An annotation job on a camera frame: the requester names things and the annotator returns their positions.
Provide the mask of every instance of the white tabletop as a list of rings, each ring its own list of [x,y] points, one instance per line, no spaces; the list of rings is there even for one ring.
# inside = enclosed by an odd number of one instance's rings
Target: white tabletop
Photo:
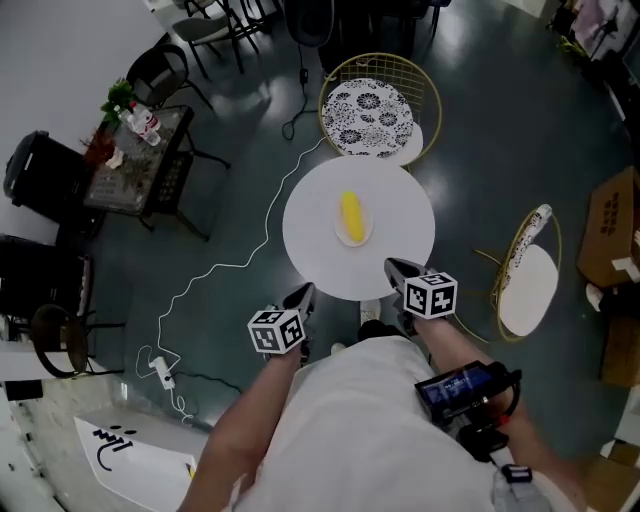
[[[348,247],[335,230],[345,190],[373,215],[373,232]],[[384,260],[427,262],[435,237],[433,209],[407,171],[368,156],[343,156],[312,169],[291,192],[282,219],[284,245],[298,272],[324,293],[369,300],[393,293]]]

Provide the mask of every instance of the white shirt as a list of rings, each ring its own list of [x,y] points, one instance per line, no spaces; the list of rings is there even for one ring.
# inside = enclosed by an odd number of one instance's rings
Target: white shirt
[[[432,425],[414,384],[434,376],[417,346],[372,338],[296,374],[236,511],[493,512],[496,467]],[[545,477],[554,510],[574,510]]]

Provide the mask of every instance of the brown box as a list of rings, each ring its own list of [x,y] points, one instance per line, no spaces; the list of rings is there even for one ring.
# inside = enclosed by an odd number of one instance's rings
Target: brown box
[[[612,317],[600,378],[616,386],[640,384],[640,321]]]
[[[587,504],[597,512],[618,512],[640,481],[634,467],[640,448],[616,441],[609,458],[598,457],[585,481]]]
[[[620,268],[631,258],[640,267],[640,249],[633,243],[634,226],[640,227],[640,176],[627,167],[591,193],[577,265],[599,288],[631,280],[626,270],[616,270],[613,261],[619,261]]]

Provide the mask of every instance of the small side table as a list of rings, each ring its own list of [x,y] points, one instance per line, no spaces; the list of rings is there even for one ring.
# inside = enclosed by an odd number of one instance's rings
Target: small side table
[[[93,174],[84,198],[84,205],[114,213],[138,217],[149,231],[153,231],[150,218],[154,213],[175,216],[193,234],[207,241],[178,208],[178,201],[187,180],[194,157],[207,158],[229,169],[231,164],[215,155],[196,149],[189,124],[193,110],[187,106],[154,110],[162,126],[158,130],[161,141],[150,146],[127,127],[118,125],[113,138],[125,153],[117,169],[103,165]],[[180,151],[186,137],[187,151]]]

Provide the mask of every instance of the patterned fabric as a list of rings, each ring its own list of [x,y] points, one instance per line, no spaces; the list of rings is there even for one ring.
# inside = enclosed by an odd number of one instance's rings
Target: patterned fabric
[[[342,151],[380,158],[403,147],[413,131],[411,107],[402,94],[370,78],[336,87],[322,106],[322,122]]]

